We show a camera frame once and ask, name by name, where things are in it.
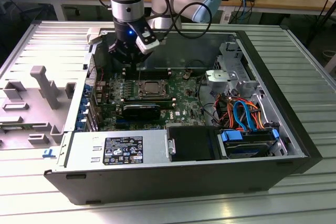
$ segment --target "floor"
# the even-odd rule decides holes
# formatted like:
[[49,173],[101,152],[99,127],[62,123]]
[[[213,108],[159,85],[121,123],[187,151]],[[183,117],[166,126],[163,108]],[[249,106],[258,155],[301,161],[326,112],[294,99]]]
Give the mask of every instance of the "floor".
[[[36,4],[18,4],[21,10],[27,10],[31,8],[40,7]],[[2,64],[10,52],[13,50],[17,42],[20,40],[23,33],[28,28],[30,21],[37,20],[56,20],[56,16],[53,13],[52,8],[44,6],[43,11],[35,11],[26,15],[20,15],[20,10],[13,4],[7,3],[7,13],[0,15],[0,64]],[[75,10],[66,10],[68,20],[85,20],[85,21],[112,21],[112,15],[110,11],[100,8],[101,14],[98,17],[96,8],[93,6],[78,6],[80,15],[77,16]],[[218,12],[214,18],[214,23],[219,23],[221,13]],[[260,14],[253,14],[249,19],[249,24],[257,24],[259,18],[254,16],[260,16]],[[260,24],[276,25],[279,23],[280,14],[263,14]],[[288,15],[281,24],[286,25],[289,29],[300,39],[301,42],[305,42],[310,27],[316,20],[315,16],[308,15]],[[315,40],[311,43],[309,51],[316,57],[316,59],[324,66],[328,62],[328,58],[323,56],[322,52],[325,50],[336,51],[336,23],[328,21],[323,30],[318,34]]]

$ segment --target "blue cable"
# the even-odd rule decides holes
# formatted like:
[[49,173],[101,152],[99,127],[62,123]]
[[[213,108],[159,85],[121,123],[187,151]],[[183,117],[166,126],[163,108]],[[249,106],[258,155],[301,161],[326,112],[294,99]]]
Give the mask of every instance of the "blue cable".
[[247,119],[247,124],[248,127],[253,130],[253,131],[257,131],[256,126],[254,125],[254,122],[251,119],[251,115],[250,115],[250,111],[248,109],[248,106],[245,102],[243,101],[237,101],[235,103],[235,105],[233,106],[233,115],[235,117],[236,122],[244,129],[244,131],[247,131],[245,125],[240,121],[239,117],[238,117],[238,106],[239,105],[243,105],[244,109],[245,109],[245,113],[246,113],[246,119]]
[[243,12],[242,12],[242,15],[239,18],[239,20],[241,20],[243,18],[243,16],[245,15],[246,1],[245,0],[242,0],[242,1],[243,1]]

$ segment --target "power supply label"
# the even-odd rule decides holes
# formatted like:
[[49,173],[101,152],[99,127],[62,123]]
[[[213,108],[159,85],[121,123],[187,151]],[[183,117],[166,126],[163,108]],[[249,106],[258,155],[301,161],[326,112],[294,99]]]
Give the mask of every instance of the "power supply label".
[[143,141],[141,136],[105,138],[105,165],[143,163]]

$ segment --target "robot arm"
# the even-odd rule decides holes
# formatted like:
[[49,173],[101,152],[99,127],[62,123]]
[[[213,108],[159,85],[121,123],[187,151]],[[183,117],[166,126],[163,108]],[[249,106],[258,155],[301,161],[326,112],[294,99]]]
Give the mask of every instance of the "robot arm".
[[[221,0],[170,0],[173,14],[179,13],[190,2],[201,2],[210,8],[212,14],[215,14]],[[110,52],[122,63],[134,65],[145,60],[148,57],[145,55],[151,53],[160,43],[145,20],[144,1],[111,0],[111,6],[117,41],[110,47]],[[153,0],[153,11],[164,13],[163,16],[170,15],[165,13],[167,12],[165,0]],[[183,16],[198,23],[209,21],[209,13],[202,6],[194,5],[186,9]],[[155,19],[151,21],[153,28],[167,28],[157,27],[155,23],[157,23]]]

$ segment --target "table leg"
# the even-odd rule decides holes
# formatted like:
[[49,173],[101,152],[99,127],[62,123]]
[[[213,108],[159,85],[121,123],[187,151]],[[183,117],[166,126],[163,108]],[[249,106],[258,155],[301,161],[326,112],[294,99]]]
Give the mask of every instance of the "table leg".
[[334,67],[336,67],[336,54],[334,54],[334,56],[331,58],[331,60],[329,60],[329,62],[327,63],[327,65],[324,67],[324,69],[330,73]]
[[235,6],[224,6],[220,24],[228,24],[230,21],[231,14],[234,10]]
[[58,19],[58,21],[66,21],[67,20],[67,15],[65,13],[64,7],[62,6],[61,3],[59,2],[54,2],[52,3],[55,13],[56,13],[56,17]]

